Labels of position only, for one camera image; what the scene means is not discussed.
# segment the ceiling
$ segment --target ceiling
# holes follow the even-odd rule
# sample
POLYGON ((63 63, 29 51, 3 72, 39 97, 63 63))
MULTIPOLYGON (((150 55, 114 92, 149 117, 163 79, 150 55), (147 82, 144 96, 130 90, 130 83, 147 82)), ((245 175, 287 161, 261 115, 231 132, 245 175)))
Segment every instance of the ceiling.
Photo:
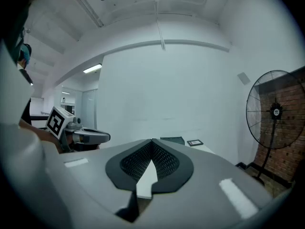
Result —
POLYGON ((93 29, 144 14, 196 16, 217 23, 227 0, 36 0, 26 21, 32 47, 27 71, 42 85, 65 50, 93 29))

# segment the fan grille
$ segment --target fan grille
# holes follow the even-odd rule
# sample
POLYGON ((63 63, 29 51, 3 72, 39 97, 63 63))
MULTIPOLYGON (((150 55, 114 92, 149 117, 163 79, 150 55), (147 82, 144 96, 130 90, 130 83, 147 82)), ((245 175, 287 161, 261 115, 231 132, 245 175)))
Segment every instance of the fan grille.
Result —
POLYGON ((279 149, 290 146, 305 125, 305 92, 298 80, 285 71, 271 71, 253 85, 247 100, 246 118, 256 141, 264 147, 279 149), (279 103, 283 111, 276 120, 271 146, 274 119, 272 104, 279 103))

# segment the fluorescent light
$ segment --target fluorescent light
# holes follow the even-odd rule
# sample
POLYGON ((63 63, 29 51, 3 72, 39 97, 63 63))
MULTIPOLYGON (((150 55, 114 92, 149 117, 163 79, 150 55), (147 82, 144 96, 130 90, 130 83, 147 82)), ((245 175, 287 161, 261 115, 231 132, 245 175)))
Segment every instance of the fluorescent light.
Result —
POLYGON ((92 71, 96 71, 96 70, 100 69, 101 67, 102 67, 102 65, 98 64, 98 65, 96 65, 94 67, 91 67, 91 68, 85 70, 84 73, 89 73, 89 72, 92 72, 92 71))

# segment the hand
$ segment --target hand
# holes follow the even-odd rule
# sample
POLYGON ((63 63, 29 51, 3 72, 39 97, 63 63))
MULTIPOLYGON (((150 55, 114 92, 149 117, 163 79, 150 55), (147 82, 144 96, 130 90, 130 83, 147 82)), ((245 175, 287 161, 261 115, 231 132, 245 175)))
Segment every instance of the hand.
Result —
POLYGON ((51 132, 45 132, 42 136, 40 136, 40 139, 41 141, 47 141, 55 144, 57 151, 60 154, 62 154, 61 144, 59 143, 59 140, 51 132))

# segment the mesh vent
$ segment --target mesh vent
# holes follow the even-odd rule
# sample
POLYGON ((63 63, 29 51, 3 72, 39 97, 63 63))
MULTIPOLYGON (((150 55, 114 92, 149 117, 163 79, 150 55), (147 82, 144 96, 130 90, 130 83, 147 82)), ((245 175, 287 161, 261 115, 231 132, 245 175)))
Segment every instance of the mesh vent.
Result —
POLYGON ((147 144, 121 161, 121 169, 137 182, 151 161, 151 144, 147 144))
POLYGON ((155 143, 152 143, 152 146, 152 161, 156 167, 157 177, 160 180, 176 171, 179 167, 179 160, 155 143))
POLYGON ((151 142, 124 158, 121 161, 121 169, 138 182, 151 160, 159 180, 169 176, 179 167, 179 160, 174 155, 151 142))

